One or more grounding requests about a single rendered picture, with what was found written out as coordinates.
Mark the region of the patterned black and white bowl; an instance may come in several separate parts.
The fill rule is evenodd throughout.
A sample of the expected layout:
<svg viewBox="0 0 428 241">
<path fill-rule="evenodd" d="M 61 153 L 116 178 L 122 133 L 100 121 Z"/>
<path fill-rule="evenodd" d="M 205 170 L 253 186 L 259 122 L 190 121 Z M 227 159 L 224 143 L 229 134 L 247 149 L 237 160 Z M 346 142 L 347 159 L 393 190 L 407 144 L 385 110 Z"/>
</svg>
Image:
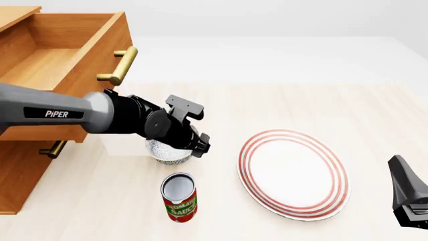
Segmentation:
<svg viewBox="0 0 428 241">
<path fill-rule="evenodd" d="M 145 147 L 150 156 L 165 165 L 178 165 L 191 158 L 192 150 L 175 149 L 156 140 L 146 140 Z"/>
</svg>

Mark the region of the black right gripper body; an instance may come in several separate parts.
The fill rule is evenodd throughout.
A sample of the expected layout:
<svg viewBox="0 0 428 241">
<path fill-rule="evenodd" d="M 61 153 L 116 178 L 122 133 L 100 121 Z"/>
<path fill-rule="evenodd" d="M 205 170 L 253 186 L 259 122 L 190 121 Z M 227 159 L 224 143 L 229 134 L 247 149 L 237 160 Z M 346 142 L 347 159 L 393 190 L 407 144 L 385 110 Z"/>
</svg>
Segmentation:
<svg viewBox="0 0 428 241">
<path fill-rule="evenodd" d="M 400 226 L 428 230 L 428 204 L 399 206 L 393 212 Z"/>
</svg>

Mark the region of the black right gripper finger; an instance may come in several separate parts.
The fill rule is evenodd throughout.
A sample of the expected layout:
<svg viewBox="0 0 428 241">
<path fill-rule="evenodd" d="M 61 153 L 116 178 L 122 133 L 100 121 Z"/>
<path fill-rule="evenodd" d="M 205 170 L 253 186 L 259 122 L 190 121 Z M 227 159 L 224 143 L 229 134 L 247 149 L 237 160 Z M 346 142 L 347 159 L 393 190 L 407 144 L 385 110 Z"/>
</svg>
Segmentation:
<svg viewBox="0 0 428 241">
<path fill-rule="evenodd" d="M 412 170 L 400 155 L 388 161 L 393 183 L 393 209 L 412 204 L 428 205 L 428 185 Z"/>
</svg>

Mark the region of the tomato sauce tin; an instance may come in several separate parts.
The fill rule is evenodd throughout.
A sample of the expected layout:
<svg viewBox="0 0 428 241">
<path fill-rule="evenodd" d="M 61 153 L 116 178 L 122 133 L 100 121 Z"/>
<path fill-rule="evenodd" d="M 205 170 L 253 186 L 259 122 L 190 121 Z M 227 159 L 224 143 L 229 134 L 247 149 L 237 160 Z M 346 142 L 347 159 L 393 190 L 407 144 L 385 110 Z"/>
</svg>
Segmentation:
<svg viewBox="0 0 428 241">
<path fill-rule="evenodd" d="M 167 176 L 160 186 L 160 193 L 172 221 L 188 222 L 197 213 L 197 189 L 190 174 L 178 172 Z"/>
</svg>

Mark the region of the white plate with red rings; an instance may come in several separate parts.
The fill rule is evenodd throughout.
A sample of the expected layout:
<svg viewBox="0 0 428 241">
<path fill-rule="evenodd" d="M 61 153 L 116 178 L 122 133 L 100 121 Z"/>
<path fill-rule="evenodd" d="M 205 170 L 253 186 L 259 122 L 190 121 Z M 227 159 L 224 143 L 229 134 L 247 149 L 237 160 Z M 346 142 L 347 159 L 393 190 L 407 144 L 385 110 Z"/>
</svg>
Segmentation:
<svg viewBox="0 0 428 241">
<path fill-rule="evenodd" d="M 331 218 L 350 199 L 350 178 L 338 156 L 314 137 L 293 130 L 266 130 L 246 140 L 237 173 L 256 202 L 293 220 Z"/>
</svg>

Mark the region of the open wooden drawer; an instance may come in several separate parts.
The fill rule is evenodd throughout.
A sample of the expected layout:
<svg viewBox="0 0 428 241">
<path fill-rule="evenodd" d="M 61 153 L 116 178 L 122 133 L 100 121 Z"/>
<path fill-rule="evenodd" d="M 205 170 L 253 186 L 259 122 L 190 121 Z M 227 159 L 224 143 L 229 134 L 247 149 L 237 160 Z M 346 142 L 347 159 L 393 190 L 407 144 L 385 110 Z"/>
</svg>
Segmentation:
<svg viewBox="0 0 428 241">
<path fill-rule="evenodd" d="M 6 74 L 12 85 L 77 98 L 116 87 L 96 76 L 113 73 L 113 52 L 133 46 L 125 13 L 34 13 L 25 22 L 37 50 Z"/>
</svg>

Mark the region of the wooden cabinet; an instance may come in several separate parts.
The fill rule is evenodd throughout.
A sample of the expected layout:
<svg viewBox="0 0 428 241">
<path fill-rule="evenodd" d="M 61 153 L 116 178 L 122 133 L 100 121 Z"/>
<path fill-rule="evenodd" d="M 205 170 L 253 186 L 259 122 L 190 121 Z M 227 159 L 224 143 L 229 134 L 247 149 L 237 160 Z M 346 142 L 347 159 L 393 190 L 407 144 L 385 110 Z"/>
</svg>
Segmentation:
<svg viewBox="0 0 428 241">
<path fill-rule="evenodd" d="M 18 84 L 7 79 L 8 72 L 22 70 L 22 64 L 37 50 L 26 19 L 41 11 L 40 6 L 0 6 L 0 83 Z M 0 135 L 0 215 L 17 214 L 51 163 L 39 154 L 54 144 L 42 133 L 43 127 L 18 126 Z"/>
</svg>

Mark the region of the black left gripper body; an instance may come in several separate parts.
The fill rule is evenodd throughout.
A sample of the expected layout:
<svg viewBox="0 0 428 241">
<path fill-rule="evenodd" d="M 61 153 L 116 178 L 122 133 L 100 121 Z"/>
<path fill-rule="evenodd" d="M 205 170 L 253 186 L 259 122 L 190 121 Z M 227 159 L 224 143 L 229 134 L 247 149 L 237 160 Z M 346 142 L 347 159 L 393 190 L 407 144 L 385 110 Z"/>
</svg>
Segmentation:
<svg viewBox="0 0 428 241">
<path fill-rule="evenodd" d="M 210 136 L 205 133 L 199 134 L 195 127 L 191 128 L 193 130 L 193 138 L 191 142 L 192 156 L 201 158 L 203 154 L 206 154 L 211 147 L 211 144 L 209 143 Z"/>
</svg>

